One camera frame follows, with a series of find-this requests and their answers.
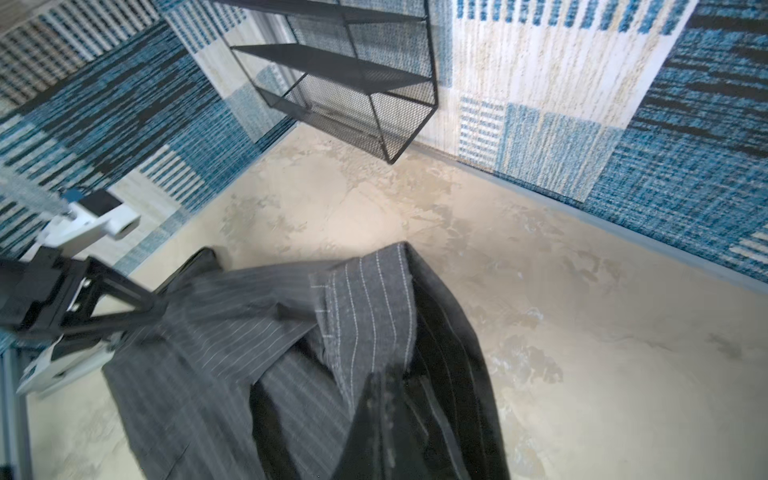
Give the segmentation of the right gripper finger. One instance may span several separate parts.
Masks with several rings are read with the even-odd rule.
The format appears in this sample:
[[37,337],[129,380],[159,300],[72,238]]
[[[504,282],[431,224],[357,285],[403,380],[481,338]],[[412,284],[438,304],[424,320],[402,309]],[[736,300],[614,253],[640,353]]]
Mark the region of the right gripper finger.
[[425,378],[371,374],[334,479],[466,479],[458,441]]

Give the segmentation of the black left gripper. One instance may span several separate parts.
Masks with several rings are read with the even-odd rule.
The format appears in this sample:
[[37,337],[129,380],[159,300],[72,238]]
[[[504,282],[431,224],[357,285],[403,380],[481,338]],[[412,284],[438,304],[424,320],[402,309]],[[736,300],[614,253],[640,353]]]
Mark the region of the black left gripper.
[[1,259],[1,330],[20,340],[98,340],[162,318],[165,301],[94,257],[40,248]]

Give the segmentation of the dark grey pinstripe shirt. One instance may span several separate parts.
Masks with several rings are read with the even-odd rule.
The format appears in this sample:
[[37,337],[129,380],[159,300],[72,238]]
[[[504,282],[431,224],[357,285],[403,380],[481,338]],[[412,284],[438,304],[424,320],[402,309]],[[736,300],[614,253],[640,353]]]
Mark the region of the dark grey pinstripe shirt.
[[457,299],[408,243],[226,271],[199,250],[163,317],[103,374],[148,479],[334,479],[368,377],[431,386],[466,479],[509,470],[489,372]]

